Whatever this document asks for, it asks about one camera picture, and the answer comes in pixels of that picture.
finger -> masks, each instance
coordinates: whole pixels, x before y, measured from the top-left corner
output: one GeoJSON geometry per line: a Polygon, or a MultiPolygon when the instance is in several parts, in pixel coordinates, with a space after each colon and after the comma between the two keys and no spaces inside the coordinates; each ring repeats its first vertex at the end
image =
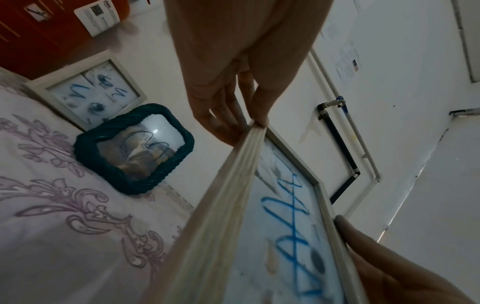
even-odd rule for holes
{"type": "Polygon", "coordinates": [[[211,99],[210,99],[210,109],[215,117],[223,123],[228,129],[233,132],[240,132],[240,126],[230,112],[230,109],[227,106],[225,98],[225,88],[220,89],[211,99]]]}
{"type": "Polygon", "coordinates": [[[343,239],[353,251],[366,262],[395,278],[399,283],[422,286],[434,285],[437,287],[438,283],[448,283],[433,272],[378,244],[372,238],[355,229],[343,216],[338,215],[335,218],[335,224],[343,239]]]}
{"type": "Polygon", "coordinates": [[[224,143],[234,146],[240,139],[241,132],[227,129],[215,116],[210,113],[209,101],[200,100],[187,91],[188,102],[193,112],[193,117],[215,137],[224,143]]]}
{"type": "Polygon", "coordinates": [[[251,102],[246,105],[250,117],[264,128],[268,127],[269,111],[281,94],[281,91],[266,91],[257,87],[251,102]]]}
{"type": "Polygon", "coordinates": [[[254,77],[250,71],[241,72],[238,74],[238,87],[240,88],[241,95],[245,104],[249,104],[252,101],[252,97],[255,93],[254,77]]]}
{"type": "Polygon", "coordinates": [[[242,108],[240,107],[239,101],[235,96],[235,88],[237,87],[237,79],[234,77],[230,83],[225,87],[225,102],[226,106],[230,109],[230,112],[235,117],[238,125],[241,130],[246,130],[248,125],[245,119],[242,108]]]}

woven frame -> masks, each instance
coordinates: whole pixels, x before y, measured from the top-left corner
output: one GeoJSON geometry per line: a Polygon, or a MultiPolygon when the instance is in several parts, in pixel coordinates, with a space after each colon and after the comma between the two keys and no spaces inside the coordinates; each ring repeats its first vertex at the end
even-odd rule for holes
{"type": "Polygon", "coordinates": [[[190,154],[194,148],[194,143],[195,140],[192,134],[181,125],[169,109],[159,104],[146,104],[78,135],[73,145],[73,153],[77,161],[103,177],[119,192],[127,195],[137,195],[152,190],[163,181],[190,154]],[[178,148],[171,158],[161,163],[149,177],[134,181],[100,155],[97,143],[112,139],[119,132],[139,124],[143,119],[152,114],[163,115],[180,132],[185,144],[178,148]]]}

photo inside frame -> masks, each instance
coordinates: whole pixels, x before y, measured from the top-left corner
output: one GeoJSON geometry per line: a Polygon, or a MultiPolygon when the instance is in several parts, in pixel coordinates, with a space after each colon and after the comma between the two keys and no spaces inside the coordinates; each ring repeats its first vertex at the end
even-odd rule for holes
{"type": "Polygon", "coordinates": [[[139,124],[97,143],[100,155],[122,170],[129,179],[149,177],[185,144],[183,136],[161,114],[152,114],[139,124]]]}
{"type": "Polygon", "coordinates": [[[91,128],[112,118],[139,97],[111,61],[70,77],[47,91],[91,128]]]}

